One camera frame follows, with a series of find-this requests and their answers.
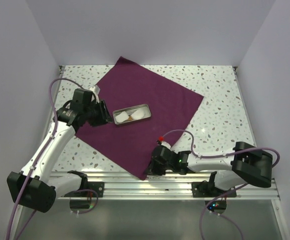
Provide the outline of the purple cloth mat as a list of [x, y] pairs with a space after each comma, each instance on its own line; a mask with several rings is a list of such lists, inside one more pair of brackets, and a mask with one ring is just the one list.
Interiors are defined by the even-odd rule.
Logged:
[[146, 178], [157, 139], [171, 132], [167, 142], [174, 145], [204, 98], [123, 57], [97, 85], [110, 113], [147, 104], [151, 117], [122, 125], [86, 123], [76, 136], [140, 180]]

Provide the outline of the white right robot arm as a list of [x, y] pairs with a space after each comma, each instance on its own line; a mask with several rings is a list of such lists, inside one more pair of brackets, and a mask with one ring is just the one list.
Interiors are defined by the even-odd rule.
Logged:
[[270, 153], [242, 141], [220, 155], [199, 155], [189, 150], [175, 152], [161, 142], [152, 151], [145, 173], [163, 176], [167, 171], [180, 175], [211, 171], [208, 180], [192, 183], [193, 197], [210, 198], [221, 194], [235, 197], [236, 186], [243, 184], [269, 188], [272, 168]]

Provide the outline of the steel instrument tray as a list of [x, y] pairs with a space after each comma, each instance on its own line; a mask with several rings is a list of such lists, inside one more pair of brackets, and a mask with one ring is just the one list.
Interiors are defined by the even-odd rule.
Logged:
[[131, 107], [115, 110], [113, 119], [116, 125], [125, 125], [149, 119], [152, 116], [147, 104], [140, 104]]

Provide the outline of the white gauze pad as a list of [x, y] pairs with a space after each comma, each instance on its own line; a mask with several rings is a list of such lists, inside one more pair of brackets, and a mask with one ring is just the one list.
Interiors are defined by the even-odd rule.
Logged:
[[118, 114], [116, 117], [115, 117], [117, 123], [123, 123], [124, 121], [128, 120], [129, 119], [129, 115], [127, 114], [127, 112], [123, 111], [121, 112], [120, 114]]
[[143, 119], [145, 117], [145, 110], [138, 109], [131, 116], [136, 121], [137, 120], [141, 120], [141, 119]]

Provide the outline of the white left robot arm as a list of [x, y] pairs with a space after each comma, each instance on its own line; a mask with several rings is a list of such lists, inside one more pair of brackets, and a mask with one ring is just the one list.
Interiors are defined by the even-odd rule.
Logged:
[[72, 100], [56, 111], [49, 134], [20, 170], [11, 172], [7, 185], [14, 203], [45, 213], [55, 200], [70, 193], [84, 196], [90, 190], [87, 175], [75, 170], [51, 180], [50, 174], [64, 147], [85, 123], [97, 127], [113, 121], [105, 101], [98, 96], [100, 88], [77, 88]]

